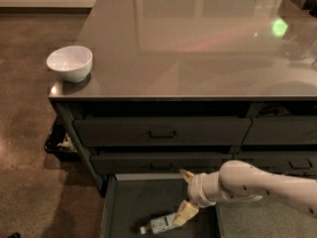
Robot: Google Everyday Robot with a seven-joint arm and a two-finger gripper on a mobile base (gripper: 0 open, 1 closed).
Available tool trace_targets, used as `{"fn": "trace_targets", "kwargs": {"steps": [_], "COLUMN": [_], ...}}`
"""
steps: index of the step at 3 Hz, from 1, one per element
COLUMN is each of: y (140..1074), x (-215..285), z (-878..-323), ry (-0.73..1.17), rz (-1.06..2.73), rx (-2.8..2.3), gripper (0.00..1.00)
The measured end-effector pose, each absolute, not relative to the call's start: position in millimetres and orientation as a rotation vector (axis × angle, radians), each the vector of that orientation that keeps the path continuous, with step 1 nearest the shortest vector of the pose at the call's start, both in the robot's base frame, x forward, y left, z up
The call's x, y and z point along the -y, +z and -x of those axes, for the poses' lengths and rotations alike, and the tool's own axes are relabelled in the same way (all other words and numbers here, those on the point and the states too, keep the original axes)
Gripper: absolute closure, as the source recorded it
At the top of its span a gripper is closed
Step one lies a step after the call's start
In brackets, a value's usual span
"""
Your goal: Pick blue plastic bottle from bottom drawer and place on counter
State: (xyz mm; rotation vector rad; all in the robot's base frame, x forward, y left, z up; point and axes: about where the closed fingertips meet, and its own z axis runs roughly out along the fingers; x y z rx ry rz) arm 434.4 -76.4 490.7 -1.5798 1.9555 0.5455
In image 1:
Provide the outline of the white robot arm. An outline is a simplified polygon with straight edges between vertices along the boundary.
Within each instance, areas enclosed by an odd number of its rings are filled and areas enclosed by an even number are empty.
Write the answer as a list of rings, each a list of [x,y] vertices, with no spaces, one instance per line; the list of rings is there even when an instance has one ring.
[[[180,170],[187,182],[189,200],[183,200],[175,213],[178,227],[193,218],[200,208],[217,202],[257,201],[263,196],[317,217],[317,181],[271,174],[242,161],[228,161],[218,172],[198,174]]]

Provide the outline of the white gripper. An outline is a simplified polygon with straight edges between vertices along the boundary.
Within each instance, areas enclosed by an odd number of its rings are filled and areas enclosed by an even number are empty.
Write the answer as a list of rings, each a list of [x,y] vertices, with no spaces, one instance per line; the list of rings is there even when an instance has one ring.
[[[172,223],[177,227],[183,226],[193,218],[199,212],[199,207],[205,208],[215,205],[220,198],[218,172],[199,175],[185,169],[180,169],[179,172],[188,183],[187,194],[193,203],[186,200],[181,202],[172,220]]]

